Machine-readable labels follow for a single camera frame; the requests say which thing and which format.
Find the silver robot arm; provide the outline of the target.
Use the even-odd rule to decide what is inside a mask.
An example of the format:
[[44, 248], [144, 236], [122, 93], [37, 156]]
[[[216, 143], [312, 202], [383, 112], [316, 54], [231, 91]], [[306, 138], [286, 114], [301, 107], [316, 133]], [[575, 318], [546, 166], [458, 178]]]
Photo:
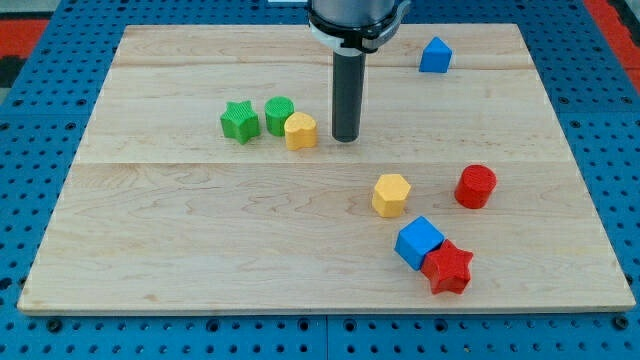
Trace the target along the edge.
[[312, 35], [333, 52], [331, 132], [350, 143], [359, 137], [366, 56], [399, 30], [409, 0], [309, 0]]

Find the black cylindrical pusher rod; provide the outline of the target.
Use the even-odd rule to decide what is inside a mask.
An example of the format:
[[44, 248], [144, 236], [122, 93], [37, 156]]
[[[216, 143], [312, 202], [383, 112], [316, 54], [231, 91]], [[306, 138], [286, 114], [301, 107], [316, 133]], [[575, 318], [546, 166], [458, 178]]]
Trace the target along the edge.
[[366, 56], [333, 54], [332, 136], [343, 143], [359, 137]]

